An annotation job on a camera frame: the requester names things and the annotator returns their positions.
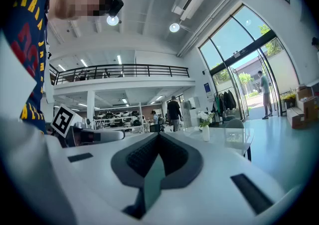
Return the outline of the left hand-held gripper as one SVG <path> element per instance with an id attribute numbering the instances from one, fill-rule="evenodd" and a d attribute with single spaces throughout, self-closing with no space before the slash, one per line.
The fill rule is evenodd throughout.
<path id="1" fill-rule="evenodd" d="M 61 105 L 51 122 L 52 135 L 58 138 L 62 147 L 113 142 L 125 138 L 125 132 L 121 130 L 96 133 L 88 127 L 88 123 L 88 119 Z"/>

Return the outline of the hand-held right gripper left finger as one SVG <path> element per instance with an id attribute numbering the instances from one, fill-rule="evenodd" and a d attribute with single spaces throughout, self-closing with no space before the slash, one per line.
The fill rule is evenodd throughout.
<path id="1" fill-rule="evenodd" d="M 53 171 L 67 197 L 78 225 L 157 225 L 159 218 L 140 220 L 122 212 L 134 204 L 138 189 L 123 185 L 113 172 L 115 153 L 154 133 L 128 139 L 62 148 L 54 136 L 47 136 L 47 148 Z"/>

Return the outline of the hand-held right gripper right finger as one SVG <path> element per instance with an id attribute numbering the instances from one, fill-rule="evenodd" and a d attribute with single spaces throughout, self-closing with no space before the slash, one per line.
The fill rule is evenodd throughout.
<path id="1" fill-rule="evenodd" d="M 269 225 L 292 204 L 294 190 L 285 192 L 274 178 L 237 152 L 185 134 L 169 135 L 197 149 L 203 157 L 203 168 L 187 187 L 161 192 L 149 210 L 149 224 Z M 231 179 L 240 174 L 270 199 L 268 209 L 254 212 Z"/>

